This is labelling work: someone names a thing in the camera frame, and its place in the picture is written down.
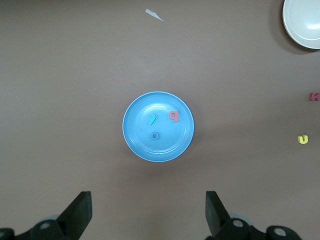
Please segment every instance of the gray table surface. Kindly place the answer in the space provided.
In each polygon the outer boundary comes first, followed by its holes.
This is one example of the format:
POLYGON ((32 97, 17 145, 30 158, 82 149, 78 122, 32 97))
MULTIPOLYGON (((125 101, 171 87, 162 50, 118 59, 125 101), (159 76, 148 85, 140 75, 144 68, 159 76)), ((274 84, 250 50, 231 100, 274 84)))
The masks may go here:
POLYGON ((0 226, 22 233, 91 191, 82 240, 202 240, 214 190, 261 231, 319 239, 320 102, 308 97, 320 53, 290 39, 282 7, 0 1, 0 226), (129 104, 151 91, 194 117, 189 148, 165 163, 137 157, 122 134, 129 104))

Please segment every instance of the white bowl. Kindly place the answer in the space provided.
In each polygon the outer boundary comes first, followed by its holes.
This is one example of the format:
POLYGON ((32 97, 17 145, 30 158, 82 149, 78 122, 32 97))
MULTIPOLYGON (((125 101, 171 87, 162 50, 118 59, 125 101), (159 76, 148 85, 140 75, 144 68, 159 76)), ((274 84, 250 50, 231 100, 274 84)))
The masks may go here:
POLYGON ((283 23, 298 44, 320 49, 320 0, 285 0, 283 23))

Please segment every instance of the silver bolt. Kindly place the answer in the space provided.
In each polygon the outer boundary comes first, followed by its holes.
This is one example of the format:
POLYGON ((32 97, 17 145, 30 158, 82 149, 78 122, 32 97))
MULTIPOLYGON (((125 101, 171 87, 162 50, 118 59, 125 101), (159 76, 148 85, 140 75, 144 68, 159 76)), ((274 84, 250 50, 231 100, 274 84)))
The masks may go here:
POLYGON ((285 232, 285 230, 277 227, 273 230, 275 232, 275 234, 277 234, 278 236, 281 236, 281 237, 285 237, 287 234, 285 232))
POLYGON ((234 220, 233 225, 235 225, 238 228, 242 228, 244 226, 244 224, 240 220, 234 220))
POLYGON ((50 226, 50 223, 45 222, 40 226, 40 230, 47 229, 50 226))

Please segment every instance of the torn paper piece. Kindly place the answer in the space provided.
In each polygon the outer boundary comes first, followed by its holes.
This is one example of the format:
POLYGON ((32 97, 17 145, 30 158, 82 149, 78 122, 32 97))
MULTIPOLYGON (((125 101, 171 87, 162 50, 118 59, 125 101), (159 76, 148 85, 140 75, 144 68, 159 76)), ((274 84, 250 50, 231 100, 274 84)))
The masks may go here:
POLYGON ((147 14, 150 14, 151 16, 155 17, 156 19, 159 19, 159 20, 163 21, 154 11, 146 9, 145 12, 147 14))

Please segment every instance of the blue plate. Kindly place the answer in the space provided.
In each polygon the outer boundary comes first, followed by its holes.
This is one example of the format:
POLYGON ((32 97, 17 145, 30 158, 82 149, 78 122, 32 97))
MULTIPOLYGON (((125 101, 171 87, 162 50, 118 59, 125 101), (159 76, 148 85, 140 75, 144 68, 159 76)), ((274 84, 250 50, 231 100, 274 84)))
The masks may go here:
POLYGON ((194 135, 188 106, 163 91, 141 95, 126 110, 122 131, 129 148, 140 158, 166 162, 181 155, 194 135))

